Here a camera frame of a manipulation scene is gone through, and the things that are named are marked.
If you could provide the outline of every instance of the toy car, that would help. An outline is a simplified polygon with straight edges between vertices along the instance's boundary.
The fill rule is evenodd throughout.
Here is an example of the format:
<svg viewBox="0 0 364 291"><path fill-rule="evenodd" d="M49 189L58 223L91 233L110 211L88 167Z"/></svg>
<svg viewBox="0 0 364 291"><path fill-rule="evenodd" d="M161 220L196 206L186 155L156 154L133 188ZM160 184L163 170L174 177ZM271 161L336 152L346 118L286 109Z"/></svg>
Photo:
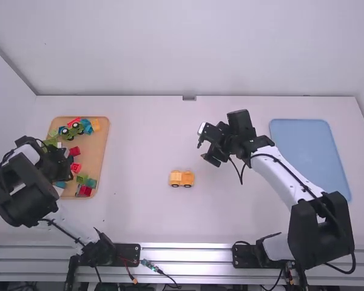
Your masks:
<svg viewBox="0 0 364 291"><path fill-rule="evenodd" d="M72 141L76 135L84 134L84 126L80 122L74 122L72 128L64 127L60 130L60 135L67 141Z"/></svg>
<svg viewBox="0 0 364 291"><path fill-rule="evenodd" d="M184 186L190 188L194 185L194 174L191 171L172 171L170 173L169 184L172 187Z"/></svg>

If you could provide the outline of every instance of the wooden tray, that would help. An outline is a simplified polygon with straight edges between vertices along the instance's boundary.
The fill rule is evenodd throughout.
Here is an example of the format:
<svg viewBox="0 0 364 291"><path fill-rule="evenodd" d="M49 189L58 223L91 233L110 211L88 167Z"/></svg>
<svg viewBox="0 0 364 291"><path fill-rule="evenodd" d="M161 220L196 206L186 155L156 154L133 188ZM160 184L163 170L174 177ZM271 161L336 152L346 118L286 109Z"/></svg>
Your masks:
<svg viewBox="0 0 364 291"><path fill-rule="evenodd" d="M78 116L60 116L53 119L50 124L49 131L57 129L60 126L67 125L68 122L77 118ZM87 174L89 178L97 180L96 189L92 190L89 197L76 197L78 183L76 182L76 175L74 174L73 181L66 182L66 189L63 191L61 198L75 198L75 199L87 199L93 197L98 190L100 183L101 167L103 165L105 146L107 143L108 131L109 131L109 119L105 116L80 116L81 118L87 118L90 121L98 119L100 130L93 132L91 135L86 133L83 135L76 135L73 141L66 141L60 136L58 141L62 142L63 147L71 149L72 147L79 147L81 154L74 157L74 162L82 165L80 174Z"/></svg>

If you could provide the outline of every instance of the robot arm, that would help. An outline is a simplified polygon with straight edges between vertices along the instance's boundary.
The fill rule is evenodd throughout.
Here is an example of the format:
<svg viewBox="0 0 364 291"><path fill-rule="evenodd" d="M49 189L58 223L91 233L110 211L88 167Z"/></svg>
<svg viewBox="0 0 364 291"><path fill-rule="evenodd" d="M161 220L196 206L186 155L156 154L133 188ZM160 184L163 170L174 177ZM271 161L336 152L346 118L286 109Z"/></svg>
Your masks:
<svg viewBox="0 0 364 291"><path fill-rule="evenodd" d="M90 266L110 264L116 257L115 246L97 229L70 217L52 185L73 179L73 158L67 149L45 145L22 137L17 148L0 163L0 215L11 226L53 225L73 238L77 253Z"/></svg>
<svg viewBox="0 0 364 291"><path fill-rule="evenodd" d="M288 234L259 239L255 256L265 262L294 259L303 270L353 254L354 240L348 203L339 193L326 193L282 157L273 141L257 136L247 110L227 114L228 123L202 123L198 148L211 143L202 157L219 167L230 155L261 174L291 211Z"/></svg>

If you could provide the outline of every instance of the light blue tray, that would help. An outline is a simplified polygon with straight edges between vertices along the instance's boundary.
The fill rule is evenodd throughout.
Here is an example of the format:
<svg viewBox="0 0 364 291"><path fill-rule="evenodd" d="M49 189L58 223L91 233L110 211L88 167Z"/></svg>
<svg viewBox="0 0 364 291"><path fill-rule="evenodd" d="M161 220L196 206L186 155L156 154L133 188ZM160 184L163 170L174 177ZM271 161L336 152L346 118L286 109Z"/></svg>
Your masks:
<svg viewBox="0 0 364 291"><path fill-rule="evenodd" d="M281 154L305 178L326 192L339 191L349 202L351 191L329 124L321 119L273 119L271 138Z"/></svg>

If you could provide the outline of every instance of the cable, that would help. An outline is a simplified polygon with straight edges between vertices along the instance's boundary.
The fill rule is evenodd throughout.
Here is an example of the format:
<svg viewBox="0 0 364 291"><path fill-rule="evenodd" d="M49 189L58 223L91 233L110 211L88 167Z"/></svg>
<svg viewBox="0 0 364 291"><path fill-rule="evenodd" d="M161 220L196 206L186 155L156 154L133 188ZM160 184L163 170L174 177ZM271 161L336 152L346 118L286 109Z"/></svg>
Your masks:
<svg viewBox="0 0 364 291"><path fill-rule="evenodd" d="M228 159L230 160L230 162L232 163L232 165L234 166L236 172L237 172L237 176L238 176L238 179L240 180L240 184L243 185L243 174L244 174L244 169L245 169L245 166L247 164L244 163L243 165L243 168L241 168L241 173L238 171L238 168L236 167L236 164L233 162L233 160L231 159L231 157L228 157Z"/></svg>
<svg viewBox="0 0 364 291"><path fill-rule="evenodd" d="M336 224L337 228L339 229L341 235L344 237L344 238L347 238L346 236L346 233L345 231L342 229L342 226L341 224L338 222L338 220L334 217L334 215L330 212L330 210L326 207L326 205L324 203L322 203L318 198L317 196L310 190L310 188L305 185L286 165L284 165L278 158L272 156L272 155L269 155L267 153L258 153L254 156L251 157L252 158L255 158L256 156L268 156L270 158L272 158L274 160L274 162L277 162L279 163L303 188L305 191L307 191L314 199L315 201L321 206L321 208L326 212L326 214L329 216L329 218L331 220L334 221L334 223ZM340 273L343 273L343 274L352 274L355 269L356 269L356 258L355 258L355 255L354 255L354 252L351 252L351 257L352 257L352 267L349 271L345 271L345 270L342 270L340 268L337 268L336 266L333 266L332 264L330 263L324 263L324 265L340 272Z"/></svg>
<svg viewBox="0 0 364 291"><path fill-rule="evenodd" d="M98 269L97 269L97 266L95 265L95 270L96 270L96 274L97 274L97 277L98 277L98 281L100 282L100 283L103 283L102 281L101 281L101 276L99 275L99 272L98 272Z"/></svg>
<svg viewBox="0 0 364 291"><path fill-rule="evenodd" d="M64 230L62 227L60 227L59 225L57 225L54 222L54 219L47 219L47 218L42 218L39 221L47 221L49 225L53 225L55 226L58 230L60 230L62 233L64 233L65 235L67 235L69 238L74 239L75 243L79 243L80 245L82 245L83 247L85 247L85 244L79 239L79 238L75 238L73 235L71 235L69 232L67 232L66 230Z"/></svg>
<svg viewBox="0 0 364 291"><path fill-rule="evenodd" d="M283 273L283 268L280 269L277 281L275 282L275 284L270 289L266 289L263 285L260 285L260 287L263 288L263 290L265 290L265 291L273 291L273 289L278 285L282 273Z"/></svg>

